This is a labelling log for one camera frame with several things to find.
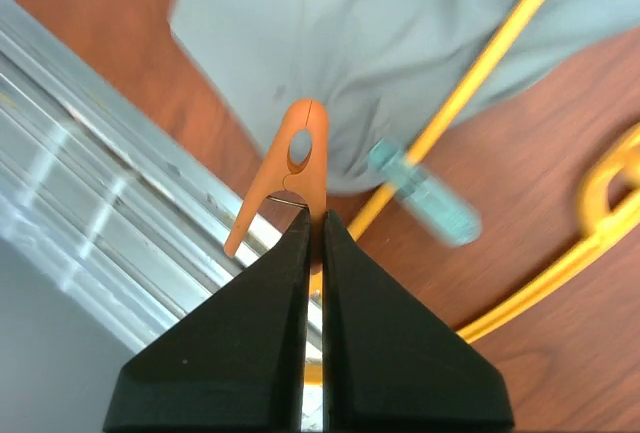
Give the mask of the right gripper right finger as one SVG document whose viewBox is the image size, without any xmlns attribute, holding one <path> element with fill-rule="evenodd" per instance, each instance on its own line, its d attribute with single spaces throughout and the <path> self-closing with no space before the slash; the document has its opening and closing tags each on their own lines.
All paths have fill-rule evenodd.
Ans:
<svg viewBox="0 0 640 433">
<path fill-rule="evenodd" d="M 501 373 L 351 238 L 324 224 L 323 389 L 328 431 L 510 431 Z"/>
</svg>

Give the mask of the orange clothespin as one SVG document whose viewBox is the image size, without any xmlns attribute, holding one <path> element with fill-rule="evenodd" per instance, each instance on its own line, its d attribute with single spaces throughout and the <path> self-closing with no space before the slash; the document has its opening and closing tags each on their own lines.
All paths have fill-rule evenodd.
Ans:
<svg viewBox="0 0 640 433">
<path fill-rule="evenodd" d="M 311 146 L 305 158 L 296 161 L 291 144 L 294 136 L 307 131 Z M 322 231 L 326 212 L 329 120 L 325 107 L 314 99 L 294 102 L 284 114 L 280 128 L 224 244 L 227 255 L 237 252 L 262 202 L 272 193 L 288 191 L 302 198 L 311 217 L 311 267 L 315 275 L 322 266 Z"/>
</svg>

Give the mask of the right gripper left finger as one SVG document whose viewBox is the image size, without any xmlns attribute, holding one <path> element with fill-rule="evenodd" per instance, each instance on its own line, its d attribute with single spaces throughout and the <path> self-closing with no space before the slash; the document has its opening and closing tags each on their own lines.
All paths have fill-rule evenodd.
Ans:
<svg viewBox="0 0 640 433">
<path fill-rule="evenodd" d="M 311 220 L 129 360 L 106 431 L 297 431 Z"/>
</svg>

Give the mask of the grey underwear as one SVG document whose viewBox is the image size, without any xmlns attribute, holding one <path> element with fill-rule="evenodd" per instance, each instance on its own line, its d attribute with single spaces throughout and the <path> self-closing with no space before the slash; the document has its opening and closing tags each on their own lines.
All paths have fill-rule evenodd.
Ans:
<svg viewBox="0 0 640 433">
<path fill-rule="evenodd" d="M 260 151 L 319 100 L 328 188 L 357 193 L 381 181 L 371 148 L 420 133 L 517 1 L 175 0 L 170 27 Z"/>
</svg>

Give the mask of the light blue clothespin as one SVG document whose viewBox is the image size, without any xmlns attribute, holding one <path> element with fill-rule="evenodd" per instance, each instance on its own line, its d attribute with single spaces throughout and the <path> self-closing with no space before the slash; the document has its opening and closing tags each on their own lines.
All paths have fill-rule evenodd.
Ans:
<svg viewBox="0 0 640 433">
<path fill-rule="evenodd" d="M 480 237 L 482 222 L 477 211 L 436 175 L 411 165 L 397 144 L 380 140 L 370 150 L 368 163 L 395 188 L 403 207 L 442 243 L 461 247 Z"/>
</svg>

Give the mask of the yellow hanger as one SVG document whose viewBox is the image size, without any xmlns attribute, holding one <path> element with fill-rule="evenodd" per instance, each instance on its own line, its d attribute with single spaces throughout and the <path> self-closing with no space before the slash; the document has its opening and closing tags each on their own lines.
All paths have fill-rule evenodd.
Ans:
<svg viewBox="0 0 640 433">
<path fill-rule="evenodd" d="M 439 110 L 401 155 L 413 170 L 466 107 L 505 99 L 543 78 L 570 54 L 626 25 L 639 0 L 518 0 Z M 458 329 L 473 343 L 520 316 L 603 256 L 639 224 L 639 129 L 633 127 L 584 178 L 582 237 L 497 306 Z"/>
</svg>

